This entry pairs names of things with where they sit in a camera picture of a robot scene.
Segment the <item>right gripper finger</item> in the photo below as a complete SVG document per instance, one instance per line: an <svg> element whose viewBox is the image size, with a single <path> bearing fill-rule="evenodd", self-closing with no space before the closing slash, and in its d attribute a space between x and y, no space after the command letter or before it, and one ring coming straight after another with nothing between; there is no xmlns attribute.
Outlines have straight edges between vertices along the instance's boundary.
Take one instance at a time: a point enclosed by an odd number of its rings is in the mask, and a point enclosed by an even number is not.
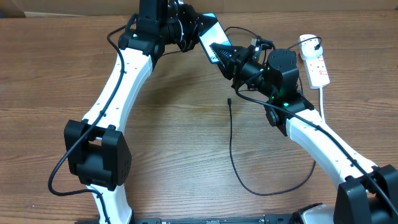
<svg viewBox="0 0 398 224"><path fill-rule="evenodd" d="M219 61L226 60L239 50L239 46L232 46L232 45L224 45L224 44L217 44L212 43L210 48L219 59Z"/></svg>
<svg viewBox="0 0 398 224"><path fill-rule="evenodd" d="M222 73L222 75L227 79L231 80L233 78L233 74L231 73L230 69L228 66L225 66L223 63L219 63L219 69Z"/></svg>

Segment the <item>blue Galaxy smartphone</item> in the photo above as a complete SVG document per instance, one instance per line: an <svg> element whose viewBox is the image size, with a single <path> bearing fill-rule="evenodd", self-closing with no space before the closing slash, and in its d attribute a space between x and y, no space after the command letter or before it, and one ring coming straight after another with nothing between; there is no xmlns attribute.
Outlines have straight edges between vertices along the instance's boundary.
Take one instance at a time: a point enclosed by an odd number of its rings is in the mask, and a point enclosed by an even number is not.
<svg viewBox="0 0 398 224"><path fill-rule="evenodd" d="M203 16L208 21L211 20L210 23L212 23L212 25L209 28L206 28L204 34L200 36L200 43L210 63L216 64L219 62L219 59L210 45L216 43L231 46L231 42L229 41L215 14L206 13L203 14Z"/></svg>

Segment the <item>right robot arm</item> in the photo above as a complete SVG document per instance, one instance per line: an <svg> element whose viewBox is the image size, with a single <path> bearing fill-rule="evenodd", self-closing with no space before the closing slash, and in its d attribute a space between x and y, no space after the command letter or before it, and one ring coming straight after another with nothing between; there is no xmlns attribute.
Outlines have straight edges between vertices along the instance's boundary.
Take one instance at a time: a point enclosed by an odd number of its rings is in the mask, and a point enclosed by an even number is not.
<svg viewBox="0 0 398 224"><path fill-rule="evenodd" d="M272 126L302 146L329 176L337 189L333 210L308 208L295 223L397 223L397 169L377 166L342 140L298 89L297 56L275 49L265 64L256 60L254 46L213 43L218 66L238 96L247 85L268 97L256 103L266 109Z"/></svg>

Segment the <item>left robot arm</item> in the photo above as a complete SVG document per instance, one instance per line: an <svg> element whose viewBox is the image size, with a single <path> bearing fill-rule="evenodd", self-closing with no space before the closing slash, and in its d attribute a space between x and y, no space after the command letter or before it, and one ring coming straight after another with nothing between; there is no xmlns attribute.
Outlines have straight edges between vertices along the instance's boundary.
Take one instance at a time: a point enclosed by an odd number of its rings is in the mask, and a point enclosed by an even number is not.
<svg viewBox="0 0 398 224"><path fill-rule="evenodd" d="M124 131L144 82L152 74L165 46L192 50L217 23L181 1L141 1L139 12L118 28L113 71L100 96L81 121L64 129L69 170L94 196L100 223L131 223L134 219L124 189L131 153Z"/></svg>

